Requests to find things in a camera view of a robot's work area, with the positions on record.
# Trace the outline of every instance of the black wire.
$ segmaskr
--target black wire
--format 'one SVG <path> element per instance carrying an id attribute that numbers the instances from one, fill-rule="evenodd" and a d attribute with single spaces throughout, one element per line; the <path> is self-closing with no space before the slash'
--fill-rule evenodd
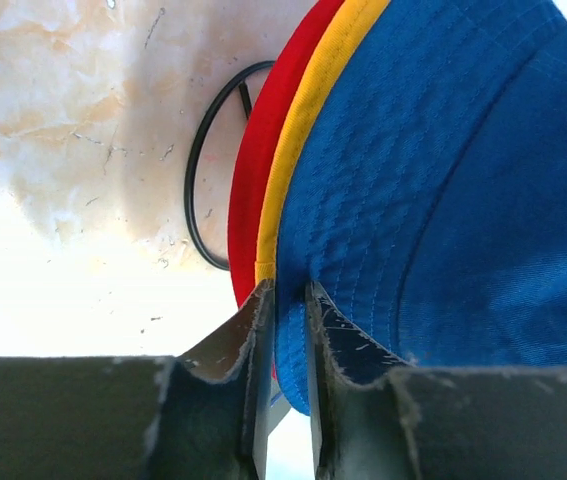
<path id="1" fill-rule="evenodd" d="M 203 149 L 203 142 L 205 142 L 207 132 L 210 130 L 214 117 L 216 117 L 216 114 L 225 103 L 225 100 L 227 100 L 234 89 L 238 87 L 241 94 L 241 101 L 243 103 L 245 116 L 249 118 L 250 113 L 252 112 L 252 102 L 250 101 L 250 94 L 247 90 L 247 85 L 245 85 L 245 80 L 250 75 L 260 70 L 272 68 L 273 65 L 274 61 L 271 60 L 250 65 L 244 70 L 241 70 L 223 87 L 223 89 L 221 89 L 219 94 L 210 104 L 207 112 L 205 112 L 203 120 L 201 120 L 199 129 L 197 130 L 196 135 L 194 136 L 194 141 L 192 142 L 190 155 L 187 159 L 187 166 L 185 168 L 185 185 L 183 188 L 185 223 L 187 224 L 187 229 L 190 232 L 190 237 L 192 237 L 192 241 L 194 242 L 194 246 L 197 251 L 208 263 L 221 270 L 230 269 L 227 259 L 220 258 L 210 252 L 201 238 L 201 234 L 196 223 L 196 214 L 194 212 L 194 181 L 196 180 L 196 169 L 199 164 L 199 157 L 201 156 L 201 150 Z"/>

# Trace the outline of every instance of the blue cap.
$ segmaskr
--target blue cap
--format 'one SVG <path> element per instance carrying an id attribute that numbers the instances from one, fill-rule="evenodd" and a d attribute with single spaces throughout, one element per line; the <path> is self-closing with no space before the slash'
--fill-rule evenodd
<path id="1" fill-rule="evenodd" d="M 550 0 L 392 0 L 332 89 L 277 248 L 277 374 L 304 413 L 308 280 L 416 365 L 567 365 L 567 22 Z"/>

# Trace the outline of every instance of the red stripe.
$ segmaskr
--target red stripe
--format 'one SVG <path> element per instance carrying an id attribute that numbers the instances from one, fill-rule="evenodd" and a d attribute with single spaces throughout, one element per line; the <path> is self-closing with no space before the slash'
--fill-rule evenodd
<path id="1" fill-rule="evenodd" d="M 316 45 L 343 0 L 319 0 L 281 52 L 254 105 L 239 149 L 228 215 L 228 257 L 237 304 L 254 289 L 256 239 L 274 150 Z"/>

